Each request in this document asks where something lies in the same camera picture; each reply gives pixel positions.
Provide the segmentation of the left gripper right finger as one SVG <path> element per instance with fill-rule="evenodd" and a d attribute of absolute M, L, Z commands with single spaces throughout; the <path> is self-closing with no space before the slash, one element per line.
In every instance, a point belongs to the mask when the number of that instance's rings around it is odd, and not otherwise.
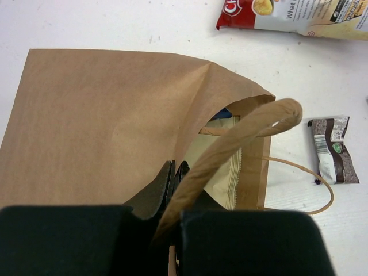
<path fill-rule="evenodd" d="M 294 211 L 228 211 L 202 191 L 177 228 L 178 275 L 335 275 L 320 230 Z"/>

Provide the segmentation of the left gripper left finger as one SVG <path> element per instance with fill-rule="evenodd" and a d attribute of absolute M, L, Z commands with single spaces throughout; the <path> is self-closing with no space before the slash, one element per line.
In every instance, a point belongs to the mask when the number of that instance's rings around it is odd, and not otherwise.
<path fill-rule="evenodd" d="M 2 275 L 167 275 L 169 246 L 151 249 L 175 180 L 168 161 L 124 204 L 1 210 Z"/>

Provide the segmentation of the cream snack packet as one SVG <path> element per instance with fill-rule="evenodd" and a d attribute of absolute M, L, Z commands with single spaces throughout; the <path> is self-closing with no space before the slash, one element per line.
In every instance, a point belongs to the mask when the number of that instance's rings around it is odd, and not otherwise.
<path fill-rule="evenodd" d="M 201 154 L 217 139 L 217 136 L 198 134 L 188 148 L 184 161 L 192 168 Z M 242 150 L 238 150 L 212 176 L 196 199 L 193 209 L 234 210 L 241 167 Z"/>

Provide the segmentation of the brown paper bag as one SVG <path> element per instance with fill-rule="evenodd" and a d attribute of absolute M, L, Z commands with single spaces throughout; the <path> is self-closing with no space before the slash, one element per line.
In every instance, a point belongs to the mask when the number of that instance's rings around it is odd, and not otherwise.
<path fill-rule="evenodd" d="M 212 120 L 227 108 L 231 118 Z M 168 161 L 172 192 L 151 249 L 169 246 L 177 274 L 181 213 L 218 169 L 249 150 L 244 179 L 263 181 L 272 136 L 302 119 L 293 99 L 215 63 L 171 53 L 32 49 L 1 145 L 1 210 L 8 206 L 124 204 Z M 217 136 L 192 168 L 198 134 Z"/>

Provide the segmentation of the blue snack bag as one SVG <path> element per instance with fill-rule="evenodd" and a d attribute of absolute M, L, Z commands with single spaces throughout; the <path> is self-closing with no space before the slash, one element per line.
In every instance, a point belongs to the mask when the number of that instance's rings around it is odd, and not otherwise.
<path fill-rule="evenodd" d="M 220 119 L 226 119 L 226 118 L 231 118 L 231 117 L 232 117 L 232 113 L 227 108 L 223 108 L 212 117 L 212 120 L 220 120 Z"/>

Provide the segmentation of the brown M&M's packet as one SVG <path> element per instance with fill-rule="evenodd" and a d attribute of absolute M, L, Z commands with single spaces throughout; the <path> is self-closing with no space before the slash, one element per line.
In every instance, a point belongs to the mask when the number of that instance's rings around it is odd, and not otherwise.
<path fill-rule="evenodd" d="M 308 121 L 319 160 L 319 175 L 328 184 L 358 184 L 351 155 L 345 146 L 349 116 Z"/>

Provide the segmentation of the red snack packet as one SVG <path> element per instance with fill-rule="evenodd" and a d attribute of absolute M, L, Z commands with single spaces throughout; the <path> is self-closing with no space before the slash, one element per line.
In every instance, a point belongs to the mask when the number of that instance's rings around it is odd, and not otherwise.
<path fill-rule="evenodd" d="M 223 27 L 366 41 L 367 0 L 225 1 L 216 24 Z"/>

